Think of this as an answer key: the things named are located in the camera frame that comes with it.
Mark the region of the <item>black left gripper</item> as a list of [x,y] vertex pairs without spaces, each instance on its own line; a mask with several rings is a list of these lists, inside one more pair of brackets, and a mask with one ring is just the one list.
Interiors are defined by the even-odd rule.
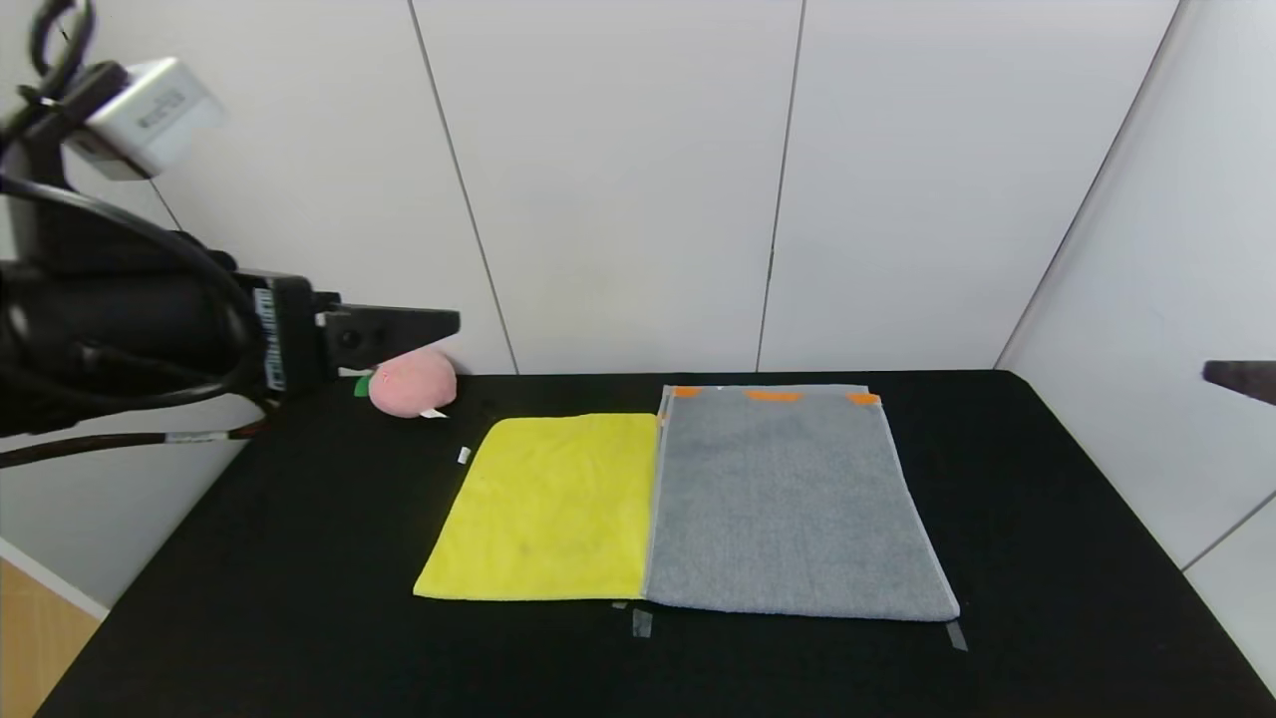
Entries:
[[231,377],[249,326],[209,281],[190,270],[151,270],[140,277],[140,355],[156,367],[142,372],[143,395],[197,403],[223,394],[304,394],[342,369],[369,371],[462,326],[454,309],[333,304],[338,295],[315,292],[299,274],[240,267],[226,273],[255,314],[259,367]]

